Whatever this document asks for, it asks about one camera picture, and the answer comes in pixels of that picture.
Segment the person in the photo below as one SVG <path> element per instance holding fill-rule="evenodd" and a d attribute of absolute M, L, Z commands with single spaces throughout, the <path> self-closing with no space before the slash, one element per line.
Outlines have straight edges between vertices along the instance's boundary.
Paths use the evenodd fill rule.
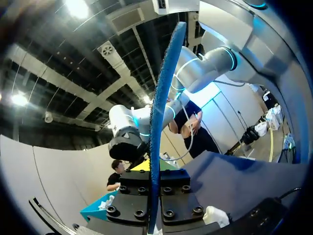
<path fill-rule="evenodd" d="M 175 118 L 169 123 L 169 129 L 174 134 L 181 134 L 184 139 L 185 146 L 189 149 L 191 143 L 191 125 L 194 139 L 189 151 L 192 158 L 196 158 L 200 153 L 207 150 L 214 153 L 220 153 L 218 147 L 214 143 L 209 133 L 201 127 L 202 110 L 191 100 L 185 106 L 189 121 L 184 110 L 180 110 Z"/>
<path fill-rule="evenodd" d="M 124 172 L 124 165 L 123 162 L 121 160 L 114 160 L 111 164 L 111 167 L 113 168 L 113 170 L 115 170 L 115 172 L 110 175 L 109 179 L 108 179 L 108 183 L 107 183 L 107 190 L 108 191 L 114 191 L 116 190 L 118 187 L 120 187 L 120 177 L 121 174 Z"/>

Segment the teal box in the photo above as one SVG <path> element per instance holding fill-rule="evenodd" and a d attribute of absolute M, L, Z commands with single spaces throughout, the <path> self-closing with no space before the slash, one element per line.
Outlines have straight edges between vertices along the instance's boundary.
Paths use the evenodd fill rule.
<path fill-rule="evenodd" d="M 104 195 L 103 197 L 101 197 L 100 199 L 98 199 L 97 201 L 95 201 L 94 203 L 90 204 L 89 206 L 87 206 L 85 209 L 82 209 L 80 211 L 80 214 L 83 216 L 83 218 L 88 222 L 88 215 L 91 215 L 93 217 L 96 217 L 98 219 L 103 219 L 106 220 L 107 219 L 107 211 L 106 210 L 99 210 L 99 206 L 101 204 L 101 202 L 106 202 L 107 200 L 110 199 L 110 196 L 113 195 L 114 197 L 117 195 L 118 191 L 114 191 L 114 192 L 110 192 L 107 193 L 106 195 Z"/>

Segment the floor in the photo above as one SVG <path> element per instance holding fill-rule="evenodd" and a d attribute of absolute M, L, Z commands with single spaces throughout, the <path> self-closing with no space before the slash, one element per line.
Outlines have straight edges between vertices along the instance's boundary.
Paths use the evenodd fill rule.
<path fill-rule="evenodd" d="M 278 158 L 282 151 L 283 140 L 287 133 L 289 133 L 289 128 L 288 128 L 288 124 L 286 121 L 284 122 L 284 128 L 283 128 L 283 125 L 280 125 L 277 131 L 273 131 L 272 162 L 278 161 Z M 238 156 L 238 157 L 248 156 L 249 158 L 253 160 L 269 162 L 270 142 L 271 142 L 270 130 L 268 130 L 267 133 L 263 137 L 260 137 L 257 141 L 250 144 L 251 148 L 249 148 L 249 146 L 246 146 L 243 143 L 242 146 L 234 152 L 234 156 Z"/>

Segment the ceiling light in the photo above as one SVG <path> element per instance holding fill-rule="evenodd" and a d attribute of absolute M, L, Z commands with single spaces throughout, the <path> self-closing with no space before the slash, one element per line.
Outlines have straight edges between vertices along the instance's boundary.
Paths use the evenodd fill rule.
<path fill-rule="evenodd" d="M 66 0 L 65 4 L 71 15 L 80 19 L 88 16 L 88 6 L 84 0 Z"/>
<path fill-rule="evenodd" d="M 145 101 L 146 104 L 152 104 L 152 100 L 146 95 L 143 100 Z"/>
<path fill-rule="evenodd" d="M 28 103 L 28 100 L 21 94 L 15 94 L 12 96 L 12 102 L 19 106 L 25 106 Z"/>

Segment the blue foam strip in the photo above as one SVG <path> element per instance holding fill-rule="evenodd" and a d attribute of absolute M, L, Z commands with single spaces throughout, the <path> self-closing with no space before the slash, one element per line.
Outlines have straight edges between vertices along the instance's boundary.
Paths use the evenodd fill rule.
<path fill-rule="evenodd" d="M 153 234 L 153 229 L 157 219 L 157 207 L 159 196 L 160 167 L 159 150 L 162 131 L 163 114 L 167 99 L 167 94 L 171 86 L 173 74 L 180 55 L 181 46 L 186 32 L 186 23 L 179 22 L 174 29 L 171 41 L 167 47 L 152 105 L 152 119 L 150 130 L 150 171 L 151 171 L 151 216 L 149 220 L 149 233 Z"/>

